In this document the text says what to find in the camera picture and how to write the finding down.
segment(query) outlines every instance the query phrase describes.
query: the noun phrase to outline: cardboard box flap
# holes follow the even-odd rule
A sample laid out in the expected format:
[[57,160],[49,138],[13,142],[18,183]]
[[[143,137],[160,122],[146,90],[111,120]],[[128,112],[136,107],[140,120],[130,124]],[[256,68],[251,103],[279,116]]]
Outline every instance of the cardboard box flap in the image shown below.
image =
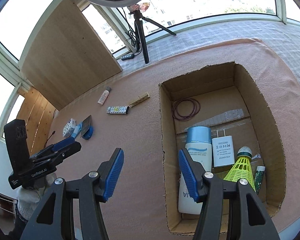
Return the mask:
[[286,190],[286,169],[277,125],[268,104],[247,70],[237,64],[234,72],[234,83],[249,110],[266,166],[267,202],[280,207]]
[[177,158],[177,143],[174,132],[174,123],[171,114],[171,101],[162,87],[160,89],[160,111],[162,129],[163,172],[165,185],[165,198],[168,219],[168,228],[171,230],[181,221],[181,214],[178,212],[178,188],[179,165]]
[[169,79],[162,86],[169,91],[171,101],[196,96],[233,85],[234,62],[206,66],[201,70]]

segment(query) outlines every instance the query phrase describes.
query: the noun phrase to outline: lighter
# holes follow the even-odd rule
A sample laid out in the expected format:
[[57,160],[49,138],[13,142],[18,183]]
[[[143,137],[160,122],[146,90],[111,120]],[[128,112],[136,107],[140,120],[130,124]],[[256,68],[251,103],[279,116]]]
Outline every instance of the lighter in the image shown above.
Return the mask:
[[129,109],[129,106],[110,106],[107,109],[107,114],[127,114]]

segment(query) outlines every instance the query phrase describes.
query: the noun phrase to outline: tripod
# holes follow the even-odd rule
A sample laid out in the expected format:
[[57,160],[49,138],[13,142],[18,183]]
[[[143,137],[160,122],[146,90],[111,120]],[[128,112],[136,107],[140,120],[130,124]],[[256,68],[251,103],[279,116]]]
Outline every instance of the tripod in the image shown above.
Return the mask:
[[145,33],[143,31],[143,24],[142,24],[142,20],[146,21],[146,22],[150,22],[155,26],[158,26],[159,28],[163,29],[164,31],[170,33],[171,35],[177,35],[175,34],[173,31],[169,30],[168,28],[162,26],[161,24],[155,22],[154,20],[151,20],[147,17],[144,17],[142,15],[142,13],[140,12],[140,10],[135,10],[133,12],[131,12],[130,14],[133,14],[134,17],[134,28],[136,30],[136,39],[140,41],[137,42],[136,44],[136,50],[139,51],[140,50],[140,45],[141,45],[141,49],[142,49],[142,53],[143,53],[143,57],[145,59],[145,63],[148,64],[149,63],[149,55],[148,55],[148,49],[147,49],[147,44],[146,44],[146,37],[145,37]]

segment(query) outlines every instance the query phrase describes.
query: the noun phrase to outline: metal screw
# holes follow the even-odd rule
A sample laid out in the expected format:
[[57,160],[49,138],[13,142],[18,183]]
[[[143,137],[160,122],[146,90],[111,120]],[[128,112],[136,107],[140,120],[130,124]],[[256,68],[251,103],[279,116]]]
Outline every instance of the metal screw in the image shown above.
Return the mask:
[[90,177],[90,178],[95,178],[96,176],[98,176],[98,173],[97,173],[96,171],[91,171],[91,172],[89,173],[89,177]]
[[61,184],[63,182],[63,179],[62,178],[57,178],[55,181],[54,181],[54,183],[55,184]]
[[240,179],[239,182],[242,185],[247,185],[248,184],[248,181],[246,179]]
[[207,172],[204,174],[204,176],[205,176],[206,178],[208,178],[208,179],[211,179],[211,178],[213,178],[213,173],[210,172],[210,171],[207,171]]

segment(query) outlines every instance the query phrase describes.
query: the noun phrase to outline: blue bottle cap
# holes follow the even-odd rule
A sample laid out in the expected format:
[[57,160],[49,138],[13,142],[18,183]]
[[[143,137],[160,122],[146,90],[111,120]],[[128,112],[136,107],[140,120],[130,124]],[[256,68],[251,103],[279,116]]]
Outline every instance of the blue bottle cap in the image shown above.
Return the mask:
[[191,142],[203,142],[212,144],[211,129],[205,126],[194,126],[187,130],[187,141]]

